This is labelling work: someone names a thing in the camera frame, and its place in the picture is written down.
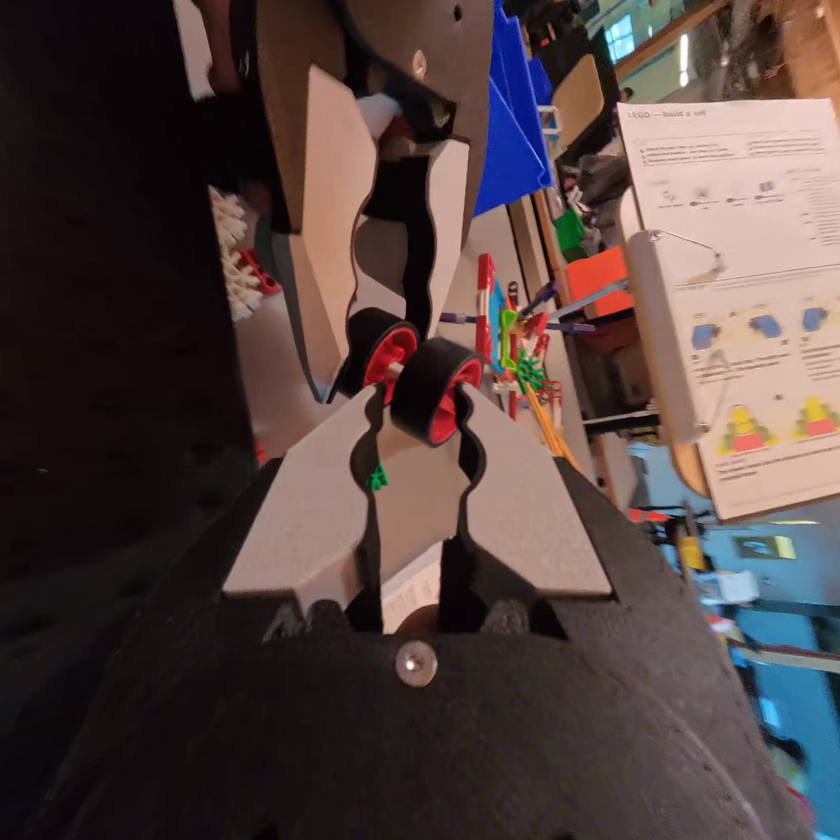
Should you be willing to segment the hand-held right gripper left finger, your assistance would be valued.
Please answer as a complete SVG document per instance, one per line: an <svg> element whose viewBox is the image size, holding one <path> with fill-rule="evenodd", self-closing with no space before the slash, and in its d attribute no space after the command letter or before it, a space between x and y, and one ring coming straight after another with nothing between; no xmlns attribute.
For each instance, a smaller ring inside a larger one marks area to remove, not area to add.
<svg viewBox="0 0 840 840"><path fill-rule="evenodd" d="M275 598L307 616L320 601L381 632L381 539L370 478L385 388L369 385L291 447L227 575L229 599Z"/></svg>

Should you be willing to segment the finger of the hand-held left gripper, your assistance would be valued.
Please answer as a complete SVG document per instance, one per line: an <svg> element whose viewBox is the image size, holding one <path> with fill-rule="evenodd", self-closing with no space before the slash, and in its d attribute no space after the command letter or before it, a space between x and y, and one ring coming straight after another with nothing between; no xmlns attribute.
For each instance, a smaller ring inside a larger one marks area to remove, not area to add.
<svg viewBox="0 0 840 840"><path fill-rule="evenodd" d="M469 146L456 140L379 164L363 215L406 230L406 320L434 334L463 248Z"/></svg>
<svg viewBox="0 0 840 840"><path fill-rule="evenodd" d="M274 245L291 270L287 301L301 368L326 404L350 356L355 229L373 190L377 151L351 90L317 66L308 74L303 164L301 221Z"/></svg>

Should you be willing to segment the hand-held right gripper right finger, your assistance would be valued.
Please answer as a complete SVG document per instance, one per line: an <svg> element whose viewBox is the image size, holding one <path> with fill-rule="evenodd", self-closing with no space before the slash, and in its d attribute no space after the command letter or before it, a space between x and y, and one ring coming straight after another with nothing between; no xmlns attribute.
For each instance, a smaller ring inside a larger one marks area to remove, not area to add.
<svg viewBox="0 0 840 840"><path fill-rule="evenodd" d="M580 473L473 385L455 387L455 410L467 487L444 542L437 628L475 632L498 602L530 618L542 603L611 600L566 480Z"/></svg>

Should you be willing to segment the blue plastic bin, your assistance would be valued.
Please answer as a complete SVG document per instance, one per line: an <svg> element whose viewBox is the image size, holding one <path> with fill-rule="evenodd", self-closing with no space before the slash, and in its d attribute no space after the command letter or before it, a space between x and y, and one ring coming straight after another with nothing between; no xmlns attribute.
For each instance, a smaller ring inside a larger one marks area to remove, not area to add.
<svg viewBox="0 0 840 840"><path fill-rule="evenodd" d="M487 147L475 217L554 185L540 111L551 96L545 70L527 57L518 18L495 2Z"/></svg>

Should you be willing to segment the person's right hand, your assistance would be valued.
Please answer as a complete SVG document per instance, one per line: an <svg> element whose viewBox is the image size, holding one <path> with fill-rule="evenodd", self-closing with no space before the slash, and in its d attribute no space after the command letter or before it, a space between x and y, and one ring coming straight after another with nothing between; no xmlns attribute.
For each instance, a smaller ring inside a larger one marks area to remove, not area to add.
<svg viewBox="0 0 840 840"><path fill-rule="evenodd" d="M400 623L394 635L434 634L438 631L439 604L418 607Z"/></svg>

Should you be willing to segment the tan curved board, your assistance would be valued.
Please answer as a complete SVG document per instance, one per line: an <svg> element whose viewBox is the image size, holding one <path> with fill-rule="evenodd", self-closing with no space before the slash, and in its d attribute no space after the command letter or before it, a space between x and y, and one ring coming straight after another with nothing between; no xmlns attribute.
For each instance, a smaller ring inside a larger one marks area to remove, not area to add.
<svg viewBox="0 0 840 840"><path fill-rule="evenodd" d="M561 81L552 96L559 130L549 153L551 159L560 157L577 140L583 138L604 108L604 95L593 54L586 54Z"/></svg>

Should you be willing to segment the white snowflake connector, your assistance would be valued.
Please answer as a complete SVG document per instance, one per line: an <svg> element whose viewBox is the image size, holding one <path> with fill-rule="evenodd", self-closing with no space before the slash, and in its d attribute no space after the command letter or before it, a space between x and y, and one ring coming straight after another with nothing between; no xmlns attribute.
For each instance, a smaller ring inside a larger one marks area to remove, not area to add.
<svg viewBox="0 0 840 840"><path fill-rule="evenodd" d="M227 303L233 322L250 318L264 297L259 274L242 253L234 250L222 256Z"/></svg>
<svg viewBox="0 0 840 840"><path fill-rule="evenodd" d="M245 208L236 193L223 192L215 185L208 185L220 256L223 262L236 265L240 256L240 245L247 232Z"/></svg>

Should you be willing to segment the white instruction booklet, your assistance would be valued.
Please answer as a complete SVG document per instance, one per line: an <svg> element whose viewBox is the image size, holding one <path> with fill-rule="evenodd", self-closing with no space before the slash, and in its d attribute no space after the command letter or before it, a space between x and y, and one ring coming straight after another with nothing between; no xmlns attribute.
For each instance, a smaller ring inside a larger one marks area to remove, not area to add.
<svg viewBox="0 0 840 840"><path fill-rule="evenodd" d="M382 630L394 635L417 611L438 606L443 541L420 553L381 585Z"/></svg>

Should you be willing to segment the red fan connector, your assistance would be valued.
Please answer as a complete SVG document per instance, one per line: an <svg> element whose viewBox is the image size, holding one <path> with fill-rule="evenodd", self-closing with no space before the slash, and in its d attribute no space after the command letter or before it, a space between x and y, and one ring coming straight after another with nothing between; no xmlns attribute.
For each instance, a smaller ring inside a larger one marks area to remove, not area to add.
<svg viewBox="0 0 840 840"><path fill-rule="evenodd" d="M242 250L239 252L239 256L244 266L249 269L252 277L256 279L256 288L262 296L273 297L282 292L278 280L262 268L253 249Z"/></svg>

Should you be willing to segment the colourful construction toy model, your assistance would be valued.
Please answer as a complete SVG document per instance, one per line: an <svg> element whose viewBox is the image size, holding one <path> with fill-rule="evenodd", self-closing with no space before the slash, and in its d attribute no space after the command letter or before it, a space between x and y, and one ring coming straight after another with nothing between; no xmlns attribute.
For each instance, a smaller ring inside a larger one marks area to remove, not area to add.
<svg viewBox="0 0 840 840"><path fill-rule="evenodd" d="M562 323L548 313L518 305L518 285L503 284L492 254L478 254L464 279L469 295L455 308L444 305L438 329L457 330L458 339L478 353L481 388L512 422L522 424L552 455L582 471L563 426L564 387L549 369L552 336Z"/></svg>

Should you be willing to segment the black perforated chair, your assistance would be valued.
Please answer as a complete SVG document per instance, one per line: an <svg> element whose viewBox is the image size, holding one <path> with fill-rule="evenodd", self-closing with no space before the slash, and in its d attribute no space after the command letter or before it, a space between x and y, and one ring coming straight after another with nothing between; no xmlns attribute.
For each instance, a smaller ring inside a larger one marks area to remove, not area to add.
<svg viewBox="0 0 840 840"><path fill-rule="evenodd" d="M178 553L256 471L172 2L2 2L2 583Z"/></svg>

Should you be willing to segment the printed instruction sheet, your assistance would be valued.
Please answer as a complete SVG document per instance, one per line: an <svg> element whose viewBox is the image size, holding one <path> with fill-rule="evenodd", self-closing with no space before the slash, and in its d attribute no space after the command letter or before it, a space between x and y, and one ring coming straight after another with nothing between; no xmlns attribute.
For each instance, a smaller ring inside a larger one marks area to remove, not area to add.
<svg viewBox="0 0 840 840"><path fill-rule="evenodd" d="M712 503L735 522L838 497L838 126L829 100L622 104L641 228L716 246L676 293L714 424Z"/></svg>

